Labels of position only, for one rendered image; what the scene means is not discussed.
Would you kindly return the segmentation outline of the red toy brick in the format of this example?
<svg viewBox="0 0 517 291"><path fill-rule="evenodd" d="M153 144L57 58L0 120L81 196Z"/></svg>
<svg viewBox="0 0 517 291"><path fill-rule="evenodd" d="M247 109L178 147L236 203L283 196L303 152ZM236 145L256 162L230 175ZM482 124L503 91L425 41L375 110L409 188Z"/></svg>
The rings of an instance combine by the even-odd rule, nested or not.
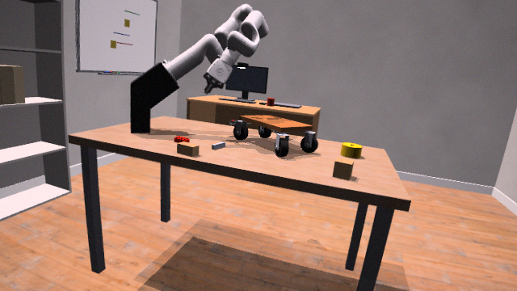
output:
<svg viewBox="0 0 517 291"><path fill-rule="evenodd" d="M175 138L174 138L174 142L178 142L178 143L180 143L180 142L183 142L183 141L190 143L190 139L185 138L185 137L180 137L180 136L178 136L178 137L175 137Z"/></svg>

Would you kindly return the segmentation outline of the grey rectangular bar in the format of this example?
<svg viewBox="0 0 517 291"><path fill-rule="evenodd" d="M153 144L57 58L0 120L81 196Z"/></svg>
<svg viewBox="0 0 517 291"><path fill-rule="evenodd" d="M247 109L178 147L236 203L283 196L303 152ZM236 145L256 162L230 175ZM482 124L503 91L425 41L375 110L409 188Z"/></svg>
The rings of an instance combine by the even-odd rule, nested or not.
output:
<svg viewBox="0 0 517 291"><path fill-rule="evenodd" d="M222 147L225 147L225 142L220 142L212 145L212 150L220 149Z"/></svg>

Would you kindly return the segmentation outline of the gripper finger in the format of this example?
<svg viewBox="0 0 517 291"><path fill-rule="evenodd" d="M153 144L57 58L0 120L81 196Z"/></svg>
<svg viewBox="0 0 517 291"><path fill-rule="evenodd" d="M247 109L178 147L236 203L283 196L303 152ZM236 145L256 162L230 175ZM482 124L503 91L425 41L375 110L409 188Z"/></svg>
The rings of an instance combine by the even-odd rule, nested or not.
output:
<svg viewBox="0 0 517 291"><path fill-rule="evenodd" d="M221 84L221 85L219 85L219 84L217 84L217 83L218 83L218 81L215 81L215 83L209 87L209 89L208 89L208 91L206 92L206 94L207 94L207 93L210 93L210 92L211 92L211 90L212 90L213 88L216 88L216 87L221 88L221 89L223 88L223 86L224 86L224 85L222 85L222 84Z"/></svg>
<svg viewBox="0 0 517 291"><path fill-rule="evenodd" d="M209 79L208 74L206 73L206 74L204 74L204 78L207 80L207 86L204 89L205 90L204 93L206 93L208 88L211 86L212 77Z"/></svg>

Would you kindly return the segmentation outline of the brown wooden block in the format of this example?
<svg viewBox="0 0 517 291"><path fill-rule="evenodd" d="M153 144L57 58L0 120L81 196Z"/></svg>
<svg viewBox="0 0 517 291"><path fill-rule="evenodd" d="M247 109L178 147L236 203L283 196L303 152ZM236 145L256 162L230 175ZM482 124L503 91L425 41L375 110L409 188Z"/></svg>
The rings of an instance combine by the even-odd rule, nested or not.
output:
<svg viewBox="0 0 517 291"><path fill-rule="evenodd" d="M199 155L200 146L188 142L177 143L177 153L190 157Z"/></svg>

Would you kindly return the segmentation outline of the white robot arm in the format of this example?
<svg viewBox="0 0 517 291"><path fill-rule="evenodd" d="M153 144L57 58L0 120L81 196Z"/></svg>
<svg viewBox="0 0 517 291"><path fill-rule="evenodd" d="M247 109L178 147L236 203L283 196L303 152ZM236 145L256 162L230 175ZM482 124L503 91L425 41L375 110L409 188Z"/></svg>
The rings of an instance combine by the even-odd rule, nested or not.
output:
<svg viewBox="0 0 517 291"><path fill-rule="evenodd" d="M241 22L243 22L242 25ZM244 36L238 32L240 27ZM245 4L238 7L229 20L215 31L214 35L207 34L173 61L163 60L163 65L166 65L166 69L174 80L179 80L201 64L205 56L211 64L219 58L226 60L233 67L241 54L251 57L259 46L260 39L265 37L268 32L269 29L263 15L259 11L253 11L251 6Z"/></svg>

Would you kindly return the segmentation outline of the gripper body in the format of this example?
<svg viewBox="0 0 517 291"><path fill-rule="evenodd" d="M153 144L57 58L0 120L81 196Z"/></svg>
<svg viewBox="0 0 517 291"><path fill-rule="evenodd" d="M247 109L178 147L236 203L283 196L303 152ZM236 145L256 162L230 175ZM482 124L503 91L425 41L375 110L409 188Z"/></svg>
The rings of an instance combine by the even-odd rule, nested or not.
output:
<svg viewBox="0 0 517 291"><path fill-rule="evenodd" d="M232 66L226 60L217 58L209 67L207 74L209 78L213 78L213 82L218 81L217 84L220 85L227 82L232 70Z"/></svg>

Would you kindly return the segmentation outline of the brown cube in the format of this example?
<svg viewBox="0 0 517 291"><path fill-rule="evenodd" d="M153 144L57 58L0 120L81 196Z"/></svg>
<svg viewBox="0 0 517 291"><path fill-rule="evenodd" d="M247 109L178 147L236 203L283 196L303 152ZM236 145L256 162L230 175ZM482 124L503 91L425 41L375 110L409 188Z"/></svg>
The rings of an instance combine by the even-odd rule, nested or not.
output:
<svg viewBox="0 0 517 291"><path fill-rule="evenodd" d="M332 177L350 180L353 166L354 160L337 158L334 162L334 171Z"/></svg>

